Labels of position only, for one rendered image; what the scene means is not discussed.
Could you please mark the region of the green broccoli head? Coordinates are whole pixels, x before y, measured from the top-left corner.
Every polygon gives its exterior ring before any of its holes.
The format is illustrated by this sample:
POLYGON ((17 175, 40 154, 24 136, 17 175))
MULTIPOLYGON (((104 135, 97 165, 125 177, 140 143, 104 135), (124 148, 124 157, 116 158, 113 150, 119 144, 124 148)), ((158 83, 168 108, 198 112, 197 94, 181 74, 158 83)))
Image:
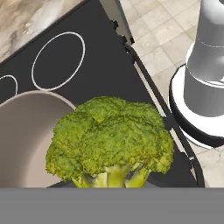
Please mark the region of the green broccoli head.
POLYGON ((157 109, 100 96, 60 118, 45 156, 47 172, 78 187, 137 188, 172 166, 174 142, 157 109))

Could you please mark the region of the black stove hob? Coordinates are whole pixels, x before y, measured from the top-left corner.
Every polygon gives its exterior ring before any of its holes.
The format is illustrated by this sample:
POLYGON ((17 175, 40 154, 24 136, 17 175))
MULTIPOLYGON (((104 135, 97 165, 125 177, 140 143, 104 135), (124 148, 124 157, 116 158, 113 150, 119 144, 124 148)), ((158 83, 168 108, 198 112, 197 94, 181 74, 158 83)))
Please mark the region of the black stove hob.
MULTIPOLYGON (((29 91, 52 92, 75 109, 95 97, 153 103, 98 0, 84 0, 0 62, 0 104, 29 91)), ((78 187, 71 181, 48 187, 78 187)))

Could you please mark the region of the beige pot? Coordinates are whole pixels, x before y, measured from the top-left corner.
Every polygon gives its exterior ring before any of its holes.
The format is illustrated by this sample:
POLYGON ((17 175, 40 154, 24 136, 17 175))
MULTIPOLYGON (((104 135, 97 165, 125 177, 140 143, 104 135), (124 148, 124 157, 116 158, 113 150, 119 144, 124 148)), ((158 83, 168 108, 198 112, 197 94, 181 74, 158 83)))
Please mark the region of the beige pot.
POLYGON ((46 172, 46 152, 57 121, 74 110, 66 98, 42 91, 0 104, 0 188, 46 188, 60 181, 46 172))

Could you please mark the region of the white and grey round pillar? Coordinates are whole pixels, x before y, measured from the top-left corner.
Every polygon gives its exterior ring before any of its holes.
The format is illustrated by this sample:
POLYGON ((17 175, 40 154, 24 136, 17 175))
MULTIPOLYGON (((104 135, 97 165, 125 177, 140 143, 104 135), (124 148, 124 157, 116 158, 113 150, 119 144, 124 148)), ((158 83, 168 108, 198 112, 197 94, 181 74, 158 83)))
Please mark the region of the white and grey round pillar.
POLYGON ((224 145, 224 0, 201 0, 196 38, 171 78, 169 106, 189 140, 224 145))

